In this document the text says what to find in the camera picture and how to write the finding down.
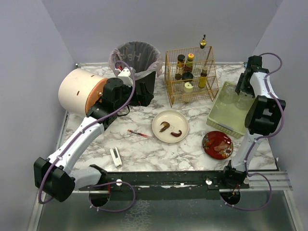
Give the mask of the clear drinking glass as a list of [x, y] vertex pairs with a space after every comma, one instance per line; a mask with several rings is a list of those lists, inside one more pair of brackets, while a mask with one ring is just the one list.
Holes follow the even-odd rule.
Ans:
[[239, 96], [239, 99], [235, 103], [235, 106], [240, 110], [249, 110], [252, 103], [253, 103], [252, 95], [244, 94]]
[[235, 92], [235, 87], [232, 85], [227, 85], [224, 87], [220, 94], [220, 99], [224, 104], [234, 103], [237, 97]]

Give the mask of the pale green perforated basket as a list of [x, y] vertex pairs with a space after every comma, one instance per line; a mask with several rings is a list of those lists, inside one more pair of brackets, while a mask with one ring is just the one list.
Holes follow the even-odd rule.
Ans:
[[225, 86], [235, 84], [226, 81], [223, 84], [214, 105], [208, 114], [206, 124], [218, 129], [228, 135], [231, 135], [237, 139], [241, 138], [246, 133], [244, 121], [249, 110], [240, 110], [235, 106], [239, 96], [244, 95], [243, 92], [237, 95], [234, 103], [224, 104], [220, 99], [220, 94]]

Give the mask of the cream round plate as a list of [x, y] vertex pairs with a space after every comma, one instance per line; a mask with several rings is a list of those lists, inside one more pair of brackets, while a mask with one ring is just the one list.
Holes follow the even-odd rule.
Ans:
[[[166, 121], [170, 124], [170, 127], [164, 132], [159, 132], [163, 127], [161, 123]], [[170, 133], [182, 131], [180, 137], [174, 137]], [[186, 117], [175, 110], [165, 110], [158, 113], [152, 121], [152, 131], [156, 138], [165, 143], [177, 143], [183, 140], [189, 132], [189, 123]]]

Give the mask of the small yellow label bottle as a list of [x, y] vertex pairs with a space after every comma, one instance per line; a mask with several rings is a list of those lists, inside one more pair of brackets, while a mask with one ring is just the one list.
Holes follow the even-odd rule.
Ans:
[[207, 71], [208, 68], [207, 66], [203, 66], [200, 77], [199, 77], [199, 82], [198, 82], [198, 87], [203, 89], [206, 85], [206, 81], [207, 81]]

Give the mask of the cream cylindrical shaker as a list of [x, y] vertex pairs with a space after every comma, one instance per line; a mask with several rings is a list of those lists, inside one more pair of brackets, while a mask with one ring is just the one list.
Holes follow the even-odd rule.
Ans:
[[185, 93], [192, 93], [193, 91], [193, 85], [190, 82], [186, 82], [184, 84], [184, 92]]

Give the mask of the black lid glass jar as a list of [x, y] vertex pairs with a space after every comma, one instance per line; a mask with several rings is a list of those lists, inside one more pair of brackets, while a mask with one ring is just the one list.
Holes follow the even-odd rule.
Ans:
[[187, 83], [187, 82], [192, 82], [193, 78], [194, 78], [194, 75], [191, 72], [185, 72], [182, 74], [181, 79], [184, 83]]

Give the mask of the amber spice jar grey lid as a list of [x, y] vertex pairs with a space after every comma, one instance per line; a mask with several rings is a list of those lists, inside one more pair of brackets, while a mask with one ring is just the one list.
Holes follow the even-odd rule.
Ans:
[[185, 63], [185, 55], [183, 55], [183, 54], [178, 55], [177, 56], [175, 80], [181, 80], [184, 63]]

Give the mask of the clear oil bottle gold cap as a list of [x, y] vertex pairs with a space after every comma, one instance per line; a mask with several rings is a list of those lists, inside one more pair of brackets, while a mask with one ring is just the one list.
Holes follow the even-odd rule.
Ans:
[[191, 48], [191, 53], [194, 55], [193, 58], [193, 79], [198, 79], [202, 73], [204, 67], [204, 60], [206, 60], [205, 55], [205, 46], [207, 44], [206, 34], [203, 35], [203, 38], [199, 41], [199, 47]]

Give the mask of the green sauce bottle yellow cap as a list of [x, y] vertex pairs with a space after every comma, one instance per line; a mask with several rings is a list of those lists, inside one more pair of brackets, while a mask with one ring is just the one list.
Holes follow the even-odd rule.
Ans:
[[187, 61], [183, 68], [183, 73], [192, 72], [193, 71], [193, 62], [194, 62], [194, 54], [189, 53], [187, 56]]

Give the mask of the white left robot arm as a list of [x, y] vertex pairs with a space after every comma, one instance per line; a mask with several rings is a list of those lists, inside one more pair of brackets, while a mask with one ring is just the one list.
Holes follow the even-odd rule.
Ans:
[[131, 106], [148, 106], [154, 97], [156, 72], [131, 78], [124, 68], [117, 77], [103, 78], [78, 68], [62, 81], [58, 98], [68, 112], [83, 116], [73, 135], [47, 158], [34, 162], [35, 186], [52, 199], [65, 201], [74, 190], [96, 185], [105, 171], [96, 165], [74, 171], [88, 146], [116, 120], [118, 112]]

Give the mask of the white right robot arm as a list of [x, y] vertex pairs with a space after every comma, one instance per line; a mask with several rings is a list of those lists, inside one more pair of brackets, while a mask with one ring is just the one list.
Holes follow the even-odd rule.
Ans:
[[241, 73], [235, 91], [253, 97], [253, 103], [245, 117], [246, 134], [232, 160], [223, 169], [222, 183], [225, 188], [243, 185], [250, 175], [248, 167], [264, 139], [277, 135], [284, 125], [286, 102], [275, 94], [271, 72], [263, 67], [262, 54], [248, 58], [246, 70]]

